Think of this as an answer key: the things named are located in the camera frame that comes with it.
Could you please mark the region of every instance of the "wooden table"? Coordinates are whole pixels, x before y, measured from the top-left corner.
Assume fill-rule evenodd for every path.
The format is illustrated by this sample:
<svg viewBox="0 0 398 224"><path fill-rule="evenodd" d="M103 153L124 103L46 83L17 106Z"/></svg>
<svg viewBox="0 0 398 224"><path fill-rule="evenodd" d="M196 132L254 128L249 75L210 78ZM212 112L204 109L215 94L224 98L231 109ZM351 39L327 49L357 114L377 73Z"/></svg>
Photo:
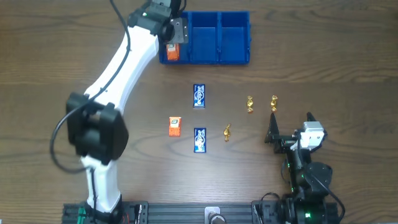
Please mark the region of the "wooden table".
<svg viewBox="0 0 398 224"><path fill-rule="evenodd" d="M118 0L123 15L142 1ZM314 161L333 168L343 223L398 220L398 1L190 0L187 10L251 12L248 66L164 66L151 61L125 109L129 143L119 160L125 200L251 202L289 192L283 155L264 144L272 95L281 133L311 111L329 132ZM119 47L123 28L108 1L0 3L0 219L60 223L63 203L84 201L85 174L50 160L49 138L73 91L83 93ZM206 83L205 110L192 85ZM247 96L254 113L246 113ZM182 136L168 136L169 116ZM228 123L231 140L225 143ZM208 152L193 153L207 127ZM78 167L62 129L57 153Z"/></svg>

